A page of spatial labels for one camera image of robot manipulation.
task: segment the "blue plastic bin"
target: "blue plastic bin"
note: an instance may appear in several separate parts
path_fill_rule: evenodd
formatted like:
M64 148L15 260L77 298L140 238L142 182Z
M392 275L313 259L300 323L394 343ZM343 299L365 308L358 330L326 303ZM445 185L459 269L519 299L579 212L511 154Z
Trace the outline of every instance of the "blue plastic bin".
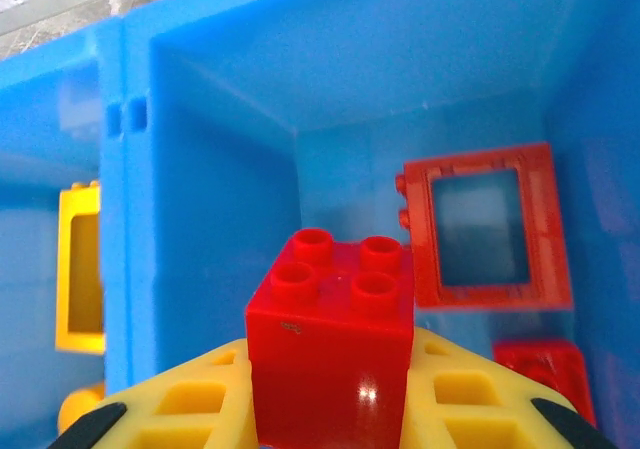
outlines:
M404 161L546 140L575 326L529 322L575 337L600 427L640 447L639 29L640 0L162 0L0 63L0 445L101 377L53 352L72 182L102 185L113 392L241 337L299 227L406 242ZM433 317L486 349L489 316Z

